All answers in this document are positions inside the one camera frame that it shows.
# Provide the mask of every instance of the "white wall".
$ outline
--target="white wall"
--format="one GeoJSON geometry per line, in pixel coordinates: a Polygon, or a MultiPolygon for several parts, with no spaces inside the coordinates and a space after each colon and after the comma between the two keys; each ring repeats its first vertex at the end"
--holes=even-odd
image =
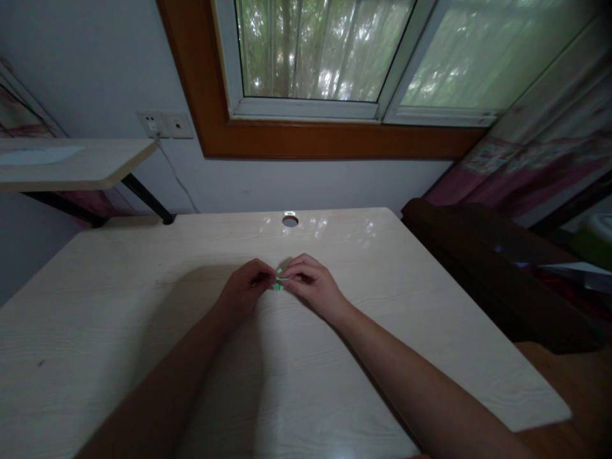
{"type": "MultiPolygon", "coordinates": [[[[136,110],[188,112],[154,0],[0,0],[0,56],[71,137],[144,137],[136,110]]],[[[386,206],[399,213],[451,164],[205,161],[196,139],[163,146],[201,212],[386,206]]],[[[172,212],[192,212],[160,152],[135,175],[172,212]]]]}
{"type": "Polygon", "coordinates": [[[0,193],[0,307],[80,229],[72,217],[19,193],[0,193]]]}

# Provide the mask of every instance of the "black metal leg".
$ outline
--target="black metal leg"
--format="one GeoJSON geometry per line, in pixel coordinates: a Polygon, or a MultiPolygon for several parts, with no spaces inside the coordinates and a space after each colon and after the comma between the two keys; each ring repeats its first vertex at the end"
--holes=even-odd
{"type": "Polygon", "coordinates": [[[107,218],[100,217],[87,209],[82,208],[79,205],[74,204],[72,201],[68,201],[66,198],[62,198],[59,194],[52,193],[51,191],[29,191],[22,193],[30,198],[34,198],[36,201],[40,201],[44,204],[55,207],[62,212],[65,212],[73,217],[86,221],[91,224],[92,228],[99,228],[108,221],[107,218]]]}
{"type": "Polygon", "coordinates": [[[155,196],[150,194],[149,190],[146,189],[145,186],[132,174],[126,175],[126,178],[121,180],[121,182],[128,187],[132,193],[137,195],[137,197],[139,197],[146,205],[148,205],[153,212],[159,215],[164,224],[171,224],[174,221],[175,215],[169,213],[169,211],[167,211],[166,208],[155,199],[155,196]]]}

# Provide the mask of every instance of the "window frame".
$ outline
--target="window frame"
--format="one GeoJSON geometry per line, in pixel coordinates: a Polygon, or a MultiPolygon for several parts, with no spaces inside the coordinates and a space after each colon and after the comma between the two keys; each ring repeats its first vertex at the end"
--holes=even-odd
{"type": "Polygon", "coordinates": [[[236,4],[230,0],[215,0],[229,117],[243,120],[360,120],[417,126],[491,126],[501,112],[401,105],[450,3],[450,0],[415,0],[378,100],[361,102],[245,96],[236,4]]]}
{"type": "Polygon", "coordinates": [[[205,157],[454,160],[486,133],[480,127],[392,126],[377,120],[231,117],[233,95],[226,82],[232,76],[222,63],[214,0],[157,0],[157,6],[205,157]]]}

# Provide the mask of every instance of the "floral curtain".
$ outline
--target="floral curtain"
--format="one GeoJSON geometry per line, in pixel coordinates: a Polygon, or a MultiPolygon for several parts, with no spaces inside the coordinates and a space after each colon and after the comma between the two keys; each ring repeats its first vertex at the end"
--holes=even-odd
{"type": "Polygon", "coordinates": [[[517,218],[610,167],[612,61],[598,26],[574,41],[426,200],[481,202],[517,218]]]}
{"type": "MultiPolygon", "coordinates": [[[[32,107],[26,101],[26,89],[7,72],[6,67],[3,67],[0,73],[0,138],[66,137],[42,107],[32,107]]],[[[64,191],[58,194],[101,217],[123,215],[115,209],[103,191],[64,191]]]]}

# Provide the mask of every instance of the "power cord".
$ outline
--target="power cord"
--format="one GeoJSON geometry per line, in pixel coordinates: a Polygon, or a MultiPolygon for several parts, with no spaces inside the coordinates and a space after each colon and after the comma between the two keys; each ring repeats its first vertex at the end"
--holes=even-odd
{"type": "MultiPolygon", "coordinates": [[[[155,129],[153,129],[152,126],[149,126],[149,128],[151,128],[151,130],[154,131],[155,129],[157,129],[157,126],[155,126],[155,129]]],[[[163,147],[161,146],[161,141],[159,139],[159,132],[155,132],[155,141],[157,142],[157,145],[159,146],[159,149],[161,150],[162,154],[164,155],[164,158],[166,158],[166,161],[168,162],[168,166],[170,166],[170,169],[172,169],[172,173],[174,174],[174,179],[177,181],[178,186],[180,186],[183,189],[183,191],[185,192],[185,194],[187,195],[187,198],[189,199],[189,202],[191,203],[191,207],[193,208],[193,212],[196,213],[196,214],[201,214],[200,210],[198,209],[198,206],[196,206],[195,202],[191,198],[191,195],[189,194],[189,191],[187,191],[187,188],[185,188],[185,185],[183,184],[183,182],[180,181],[179,175],[177,174],[176,169],[172,165],[172,162],[170,161],[170,158],[168,157],[168,155],[164,151],[163,147]]]]}

